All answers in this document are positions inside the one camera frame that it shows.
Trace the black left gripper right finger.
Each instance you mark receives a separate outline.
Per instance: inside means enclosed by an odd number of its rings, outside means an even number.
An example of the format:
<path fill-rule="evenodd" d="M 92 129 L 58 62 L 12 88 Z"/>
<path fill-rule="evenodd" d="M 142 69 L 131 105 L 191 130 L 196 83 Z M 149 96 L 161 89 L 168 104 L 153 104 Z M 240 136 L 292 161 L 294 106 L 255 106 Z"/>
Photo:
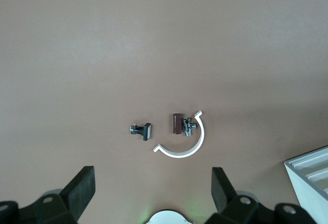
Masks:
<path fill-rule="evenodd" d="M 212 168 L 211 194 L 217 212 L 206 224 L 276 224 L 274 211 L 239 195 L 221 167 Z"/>

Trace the white curved plastic clip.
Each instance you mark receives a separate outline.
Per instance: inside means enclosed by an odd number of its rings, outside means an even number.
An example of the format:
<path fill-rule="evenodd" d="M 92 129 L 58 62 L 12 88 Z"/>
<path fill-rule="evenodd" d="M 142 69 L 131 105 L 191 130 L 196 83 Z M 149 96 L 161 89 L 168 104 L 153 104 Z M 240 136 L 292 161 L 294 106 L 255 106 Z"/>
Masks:
<path fill-rule="evenodd" d="M 199 110 L 194 115 L 194 119 L 197 121 L 197 123 L 196 123 L 197 127 L 200 127 L 200 137 L 199 137 L 198 142 L 192 148 L 190 148 L 189 150 L 184 151 L 184 152 L 173 152 L 173 151 L 166 149 L 161 144 L 158 144 L 153 149 L 153 152 L 159 151 L 159 152 L 163 153 L 164 155 L 171 157 L 171 158 L 186 158 L 186 157 L 189 157 L 189 156 L 195 154 L 200 149 L 200 147 L 202 146 L 203 141 L 204 141 L 204 126 L 203 126 L 202 120 L 200 118 L 201 116 L 202 116 L 201 110 Z"/>

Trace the brown handled chrome valve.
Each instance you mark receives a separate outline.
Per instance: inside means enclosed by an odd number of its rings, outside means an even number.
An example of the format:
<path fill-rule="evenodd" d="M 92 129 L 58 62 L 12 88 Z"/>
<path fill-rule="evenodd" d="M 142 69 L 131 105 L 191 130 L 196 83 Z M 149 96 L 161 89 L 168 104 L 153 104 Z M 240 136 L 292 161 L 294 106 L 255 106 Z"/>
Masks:
<path fill-rule="evenodd" d="M 190 137 L 195 129 L 197 124 L 193 123 L 190 117 L 184 117 L 182 113 L 173 114 L 173 134 L 184 133 L 186 137 Z"/>

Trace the black square push button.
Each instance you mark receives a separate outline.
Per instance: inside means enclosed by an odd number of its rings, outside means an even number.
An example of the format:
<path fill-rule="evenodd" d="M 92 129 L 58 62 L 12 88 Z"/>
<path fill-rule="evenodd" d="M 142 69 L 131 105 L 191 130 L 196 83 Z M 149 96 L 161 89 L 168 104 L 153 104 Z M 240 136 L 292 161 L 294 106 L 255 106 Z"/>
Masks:
<path fill-rule="evenodd" d="M 147 141 L 151 137 L 151 123 L 146 123 L 143 126 L 138 126 L 137 124 L 132 124 L 130 126 L 130 133 L 135 135 L 139 134 L 142 136 L 143 141 Z"/>

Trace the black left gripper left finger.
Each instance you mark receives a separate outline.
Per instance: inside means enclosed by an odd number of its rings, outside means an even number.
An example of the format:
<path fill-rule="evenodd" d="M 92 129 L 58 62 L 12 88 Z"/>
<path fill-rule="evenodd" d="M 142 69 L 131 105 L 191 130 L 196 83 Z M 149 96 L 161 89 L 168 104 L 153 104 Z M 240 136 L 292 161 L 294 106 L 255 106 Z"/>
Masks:
<path fill-rule="evenodd" d="M 95 194 L 95 170 L 83 167 L 62 189 L 42 195 L 20 209 L 22 224 L 78 224 L 78 220 Z"/>

